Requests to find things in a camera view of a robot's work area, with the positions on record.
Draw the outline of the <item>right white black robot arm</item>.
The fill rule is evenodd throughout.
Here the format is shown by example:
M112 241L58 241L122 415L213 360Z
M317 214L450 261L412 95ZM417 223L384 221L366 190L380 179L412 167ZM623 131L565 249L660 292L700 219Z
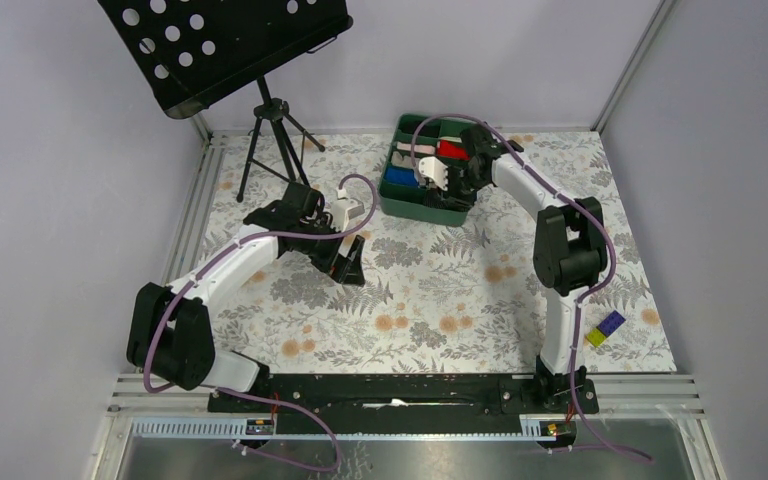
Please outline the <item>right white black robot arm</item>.
M512 196L535 221L532 263L547 290L547 313L533 396L543 410L557 412L586 379L578 351L583 299L613 264L602 206L593 197L572 198L563 193L517 148L486 126L470 126L460 139L469 159L465 166L448 171L449 194L465 199L493 185Z

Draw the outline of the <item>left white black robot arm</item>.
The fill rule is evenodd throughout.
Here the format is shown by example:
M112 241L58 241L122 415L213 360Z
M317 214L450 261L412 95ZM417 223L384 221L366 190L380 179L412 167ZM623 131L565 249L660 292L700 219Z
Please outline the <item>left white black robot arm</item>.
M338 284L364 285L363 238L355 238L346 254L340 249L352 232L350 222L367 223L373 212L344 188L327 203L320 191L290 183L280 199L248 213L237 233L193 270L166 285L144 285L136 295L126 359L142 369L146 390L160 392L150 380L157 376L184 390L232 390L248 411L264 407L271 388L258 376L264 366L217 347L214 318L239 287L288 252L307 256Z

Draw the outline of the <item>black striped underwear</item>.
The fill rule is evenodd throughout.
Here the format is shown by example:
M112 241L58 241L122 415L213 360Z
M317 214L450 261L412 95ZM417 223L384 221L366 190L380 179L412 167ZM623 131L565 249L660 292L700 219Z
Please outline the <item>black striped underwear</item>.
M438 189L428 189L423 197L423 205L428 208L449 211L462 211L464 203Z

